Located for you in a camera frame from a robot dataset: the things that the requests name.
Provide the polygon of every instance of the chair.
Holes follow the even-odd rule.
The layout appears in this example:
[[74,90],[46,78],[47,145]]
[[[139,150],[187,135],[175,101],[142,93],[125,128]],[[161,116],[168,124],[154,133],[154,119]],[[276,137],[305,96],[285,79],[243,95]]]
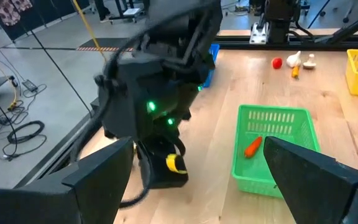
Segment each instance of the chair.
[[[349,15],[352,13],[352,10],[358,6],[358,0],[350,0],[350,5],[348,10],[346,11],[345,17],[343,18],[343,22],[344,23],[348,23],[349,22]],[[321,11],[320,12],[320,16],[325,16],[326,12],[325,11]]]

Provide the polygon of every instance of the cable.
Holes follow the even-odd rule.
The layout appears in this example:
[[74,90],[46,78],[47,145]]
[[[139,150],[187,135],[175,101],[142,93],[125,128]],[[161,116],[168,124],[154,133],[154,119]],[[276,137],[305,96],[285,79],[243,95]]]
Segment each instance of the cable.
[[8,64],[14,69],[14,71],[7,66],[3,61],[0,60],[0,62],[5,65],[7,68],[9,68],[13,73],[15,73],[17,76],[19,76],[20,78],[22,78],[23,81],[25,81],[25,78],[23,78],[23,76],[20,74],[20,72],[17,71],[17,69],[15,68],[15,66],[13,66],[13,64],[11,63],[11,61],[5,56],[4,52],[2,52],[1,48],[0,48],[0,54],[5,58],[5,60],[8,62]]
[[101,48],[100,48],[100,45],[99,45],[98,41],[96,40],[96,37],[94,36],[93,30],[92,30],[92,28],[90,27],[90,25],[88,24],[88,21],[86,20],[86,18],[85,18],[85,16],[84,16],[84,12],[81,10],[81,7],[78,5],[77,0],[73,0],[73,3],[74,3],[74,6],[75,6],[76,9],[77,9],[77,11],[78,11],[78,13],[79,13],[79,15],[80,15],[82,21],[84,22],[86,29],[88,30],[89,34],[91,35],[92,40],[93,40],[93,42],[94,42],[94,44],[95,44],[95,46],[96,46],[98,52],[100,52],[100,54],[101,54],[102,57],[104,58],[104,62],[106,63],[106,62],[107,62],[107,58],[106,58],[106,56],[103,54],[103,52],[102,52],[102,50],[101,50]]
[[149,178],[147,179],[147,183],[145,184],[145,187],[143,188],[142,192],[136,198],[134,198],[132,200],[122,201],[119,204],[119,208],[128,208],[128,207],[131,207],[131,206],[139,203],[141,200],[143,200],[146,197],[146,195],[149,193],[150,185],[151,185],[152,181],[154,180],[154,172],[153,172],[152,162],[149,157],[149,154],[148,154],[143,143],[138,142],[137,145],[139,146],[138,147],[139,150],[137,150],[137,151],[140,153],[142,160],[145,161],[146,163],[148,163],[148,166],[145,166],[148,168],[148,170],[146,170],[145,173],[149,173]]
[[[154,24],[152,24],[151,26],[149,26],[148,28],[142,30],[141,32],[139,32],[138,34],[136,34],[135,36],[131,37],[129,40],[126,41],[126,43],[124,45],[122,45],[120,47],[119,50],[117,50],[110,58],[110,60],[107,62],[107,64],[104,67],[104,76],[110,80],[112,78],[114,78],[116,76],[116,72],[117,72],[117,61],[119,59],[119,56],[121,55],[121,52],[130,47],[135,41],[139,40],[143,35],[145,35],[146,33],[153,31],[155,29],[160,28],[162,25],[164,24],[168,24],[169,22],[184,16],[186,14],[195,12],[197,10],[201,10],[201,9],[205,9],[207,7],[212,6],[212,4],[214,4],[214,1],[210,1],[210,2],[203,2],[202,4],[198,4],[198,5],[194,5],[189,7],[188,9],[182,10],[174,15],[171,15],[165,19],[162,19],[161,21],[158,21]],[[108,93],[111,93],[113,90],[111,88],[107,89]],[[93,130],[93,128],[97,128],[97,126],[100,124],[102,117],[105,115],[107,108],[109,107],[109,105],[111,104],[112,101],[112,94],[109,94],[109,98],[104,102],[103,105],[100,106],[99,110],[96,112],[96,115],[93,116],[91,118],[91,120],[89,121],[89,123],[85,126],[83,133],[81,134],[80,138],[77,140],[77,144],[76,147],[74,147],[74,149],[71,151],[70,154],[70,161],[71,162],[75,162],[78,160],[78,155],[81,152],[81,150],[84,148],[86,142],[87,142],[87,136],[89,136]],[[152,168],[151,168],[151,161],[150,158],[147,155],[147,152],[144,152],[143,150],[145,150],[145,147],[140,147],[141,150],[139,150],[139,153],[144,154],[144,156],[147,158],[147,161],[149,163],[149,169],[150,169],[150,176],[148,178],[148,182],[147,185],[144,187],[142,193],[136,197],[133,200],[130,201],[125,201],[125,202],[121,202],[120,203],[120,208],[125,208],[125,207],[130,207],[134,204],[136,204],[137,202],[140,202],[149,192],[150,190],[150,183],[153,180],[153,173],[152,173]]]
[[[8,120],[10,127],[12,128],[12,132],[13,132],[13,136],[15,141],[17,142],[17,136],[16,136],[16,132],[15,129],[13,128],[13,124],[11,123],[11,121],[9,120],[9,118],[7,117],[6,113],[4,112],[4,110],[2,109],[1,105],[0,105],[0,110],[3,113],[3,115],[5,116],[5,118]],[[17,151],[17,143],[15,143],[15,152]]]
[[297,37],[301,41],[302,44],[308,42],[305,38],[303,38],[301,35],[299,35],[299,33],[295,32],[294,30],[289,30],[288,33]]
[[[21,129],[24,129],[28,126],[32,126],[32,125],[38,125],[39,128],[32,134],[28,134],[28,135],[25,135],[25,136],[21,136],[21,137],[18,137],[18,138],[13,138],[13,135],[16,134],[16,132],[20,131]],[[41,147],[46,141],[47,141],[47,137],[46,135],[44,134],[40,134],[45,128],[45,124],[42,122],[42,121],[31,121],[31,122],[28,122],[26,124],[23,124],[22,126],[19,126],[15,129],[15,131],[12,131],[8,134],[7,136],[7,141],[9,142],[9,144],[5,145],[3,148],[2,148],[2,151],[4,153],[4,157],[7,157],[7,158],[17,158],[19,156],[22,156],[24,154],[28,154],[30,152],[33,152],[35,150],[37,150],[39,147]],[[42,136],[44,137],[44,140],[41,142],[41,144],[31,150],[28,150],[26,152],[22,152],[22,153],[16,153],[17,150],[15,150],[13,153],[11,154],[8,154],[6,153],[5,151],[5,148],[7,148],[10,144],[21,144],[21,143],[24,143],[24,142],[27,142],[27,141],[30,141],[31,139],[33,139],[34,137],[36,136]]]
[[[18,100],[15,108],[10,109],[9,111],[5,112],[6,114],[12,114],[12,116],[9,118],[9,120],[13,124],[16,124],[16,125],[21,124],[24,121],[24,119],[29,115],[29,113],[27,112],[27,109],[22,106],[23,104],[24,104],[24,102],[22,100]],[[3,126],[7,126],[8,122],[3,120],[2,116],[3,115],[0,116],[0,124]]]
[[37,86],[37,92],[34,93],[33,95],[27,95],[28,92],[30,92],[30,90],[24,90],[23,92],[23,96],[25,98],[33,98],[30,103],[27,105],[27,111],[29,110],[29,107],[31,106],[31,104],[35,101],[35,97],[40,94],[41,92],[43,92],[48,86],[46,84],[41,84],[39,86]]
[[314,42],[314,35],[311,33],[311,32],[309,32],[308,30],[306,30],[305,28],[303,28],[300,24],[299,24],[299,22],[298,21],[295,21],[295,26],[296,26],[296,28],[298,28],[299,30],[301,30],[302,32],[304,32],[304,33],[306,33],[310,38],[311,38],[311,40]]
[[19,73],[16,74],[16,72],[14,70],[12,70],[9,66],[7,66],[2,60],[0,60],[0,63],[5,65],[5,67],[7,67],[13,73],[13,76],[16,78],[16,80],[18,80],[17,84],[19,85],[19,94],[21,94],[22,93],[22,84],[20,83],[20,80],[17,77],[17,74],[19,74]]
[[[9,0],[9,2],[13,5],[13,7],[17,10],[18,8],[16,7],[16,5],[12,2],[12,0]],[[54,64],[54,66],[57,68],[57,70],[60,72],[60,74],[62,74],[63,78],[66,80],[66,82],[69,84],[69,86],[71,87],[71,89],[75,92],[75,94],[77,95],[77,97],[80,99],[80,101],[82,102],[82,104],[85,106],[86,110],[88,110],[89,116],[92,117],[92,112],[91,110],[88,108],[88,106],[86,105],[86,103],[84,102],[84,100],[82,99],[82,97],[80,96],[80,94],[77,92],[77,90],[74,88],[73,84],[71,84],[71,82],[69,81],[69,79],[66,77],[66,75],[63,73],[63,71],[61,70],[61,68],[57,65],[56,61],[52,58],[52,56],[50,56],[50,54],[48,53],[47,49],[45,49],[44,45],[41,43],[41,41],[38,39],[38,37],[36,36],[36,34],[34,33],[33,30],[30,30],[30,33],[34,36],[34,39],[38,42],[38,44],[41,46],[42,50],[45,52],[45,54],[47,54],[48,58],[52,61],[52,63]]]
[[16,92],[16,87],[13,85],[13,82],[11,82],[11,80],[9,79],[9,77],[5,74],[5,72],[0,68],[1,73],[5,76],[6,81],[8,81],[11,86],[13,87],[13,93],[14,93],[14,98],[12,103],[9,105],[10,108],[15,107],[16,105],[16,101],[17,101],[17,92]]

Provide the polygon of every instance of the garlic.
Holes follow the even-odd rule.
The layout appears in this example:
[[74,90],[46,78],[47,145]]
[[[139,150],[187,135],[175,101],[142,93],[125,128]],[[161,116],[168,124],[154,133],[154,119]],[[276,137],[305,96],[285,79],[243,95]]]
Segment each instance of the garlic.
[[303,63],[303,68],[305,69],[314,69],[316,63],[314,62],[314,54],[309,54],[308,61]]
[[287,58],[287,65],[291,68],[299,66],[301,64],[301,52],[298,51],[295,55],[290,55]]

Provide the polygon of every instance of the carrot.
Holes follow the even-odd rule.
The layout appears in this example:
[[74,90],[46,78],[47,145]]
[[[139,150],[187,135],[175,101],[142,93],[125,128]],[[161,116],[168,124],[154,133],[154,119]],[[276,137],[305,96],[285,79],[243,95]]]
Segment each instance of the carrot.
[[259,136],[244,151],[244,155],[246,156],[246,158],[251,158],[252,156],[254,156],[261,143],[262,137]]

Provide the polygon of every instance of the yellow cable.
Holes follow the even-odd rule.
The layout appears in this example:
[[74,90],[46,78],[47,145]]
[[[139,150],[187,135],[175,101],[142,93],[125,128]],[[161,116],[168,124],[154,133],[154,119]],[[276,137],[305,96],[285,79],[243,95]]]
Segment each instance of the yellow cable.
[[104,62],[107,62],[107,58],[106,58],[106,56],[104,56],[102,50],[100,49],[99,43],[98,43],[98,41],[96,40],[96,37],[94,36],[94,33],[93,33],[93,31],[92,31],[92,28],[91,28],[90,25],[88,24],[88,21],[86,20],[84,14],[83,14],[83,12],[82,12],[82,9],[80,8],[80,6],[79,6],[78,3],[77,3],[77,0],[73,0],[73,2],[74,2],[75,7],[77,8],[78,13],[79,13],[80,16],[81,16],[82,21],[83,21],[84,24],[85,24],[86,29],[88,30],[89,34],[90,34],[91,37],[92,37],[92,40],[93,40],[93,42],[94,42],[94,44],[95,44],[97,50],[100,52],[100,54],[101,54],[102,57],[104,58]]
[[9,106],[9,108],[15,107],[16,101],[17,101],[16,87],[13,85],[13,83],[10,81],[9,77],[5,74],[5,72],[4,72],[1,68],[0,68],[0,71],[1,71],[1,73],[5,76],[6,81],[8,81],[8,82],[11,84],[11,86],[13,87],[14,99],[13,99],[11,105]]

